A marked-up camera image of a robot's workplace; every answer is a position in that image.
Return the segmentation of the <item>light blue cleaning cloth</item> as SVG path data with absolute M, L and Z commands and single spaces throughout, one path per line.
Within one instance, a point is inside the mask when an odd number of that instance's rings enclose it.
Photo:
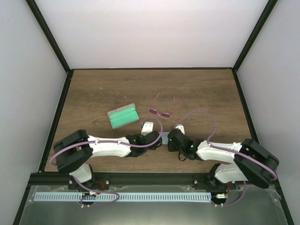
M 168 144 L 168 136 L 169 135 L 169 132 L 163 132 L 162 135 L 161 135 L 161 138 L 162 138 L 162 144 L 163 145 L 167 145 Z

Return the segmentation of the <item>pink sunglasses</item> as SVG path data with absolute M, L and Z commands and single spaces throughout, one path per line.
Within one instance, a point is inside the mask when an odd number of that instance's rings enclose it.
M 174 114 L 174 110 L 175 110 L 175 104 L 176 104 L 176 98 L 173 97 L 172 100 L 172 108 L 171 109 L 157 109 L 156 107 L 154 107 L 155 102 L 157 101 L 158 97 L 160 96 L 160 93 L 158 93 L 156 95 L 156 97 L 152 100 L 152 102 L 149 104 L 147 111 L 151 114 L 151 115 L 155 115 L 155 116 L 159 116 L 162 117 L 164 119 L 171 119 L 173 114 Z

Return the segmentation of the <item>grey glasses case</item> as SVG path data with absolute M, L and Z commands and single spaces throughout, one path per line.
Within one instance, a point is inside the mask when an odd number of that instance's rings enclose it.
M 113 129 L 120 128 L 139 120 L 134 103 L 109 111 L 107 115 Z

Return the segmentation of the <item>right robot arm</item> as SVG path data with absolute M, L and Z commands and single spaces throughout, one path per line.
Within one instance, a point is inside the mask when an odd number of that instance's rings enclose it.
M 170 152 L 176 151 L 189 160 L 217 161 L 208 175 L 208 183 L 214 189 L 235 181 L 249 181 L 259 188 L 268 188 L 277 179 L 279 160 L 252 139 L 231 144 L 191 140 L 178 128 L 167 138 Z

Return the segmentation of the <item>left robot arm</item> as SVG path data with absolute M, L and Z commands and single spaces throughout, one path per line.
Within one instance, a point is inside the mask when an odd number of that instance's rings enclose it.
M 49 163 L 61 174 L 69 174 L 85 189 L 95 186 L 96 178 L 86 163 L 90 158 L 115 156 L 136 158 L 162 145 L 162 133 L 151 131 L 145 135 L 127 135 L 121 138 L 99 138 L 78 130 L 54 145 Z

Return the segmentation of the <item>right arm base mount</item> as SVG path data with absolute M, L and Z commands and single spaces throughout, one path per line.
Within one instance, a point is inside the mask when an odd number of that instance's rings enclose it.
M 222 183 L 209 173 L 195 173 L 193 181 L 196 189 L 206 191 L 225 191 L 228 187 L 235 188 L 234 184 L 227 185 L 226 183 Z

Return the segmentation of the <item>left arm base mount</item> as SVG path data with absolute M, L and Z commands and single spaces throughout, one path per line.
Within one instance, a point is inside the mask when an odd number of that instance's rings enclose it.
M 72 181 L 71 184 L 68 184 L 69 190 L 85 191 L 85 189 L 81 187 L 71 175 L 69 175 L 69 177 Z M 110 186 L 110 174 L 95 172 L 93 173 L 91 180 L 82 183 L 82 185 L 93 190 L 108 190 Z

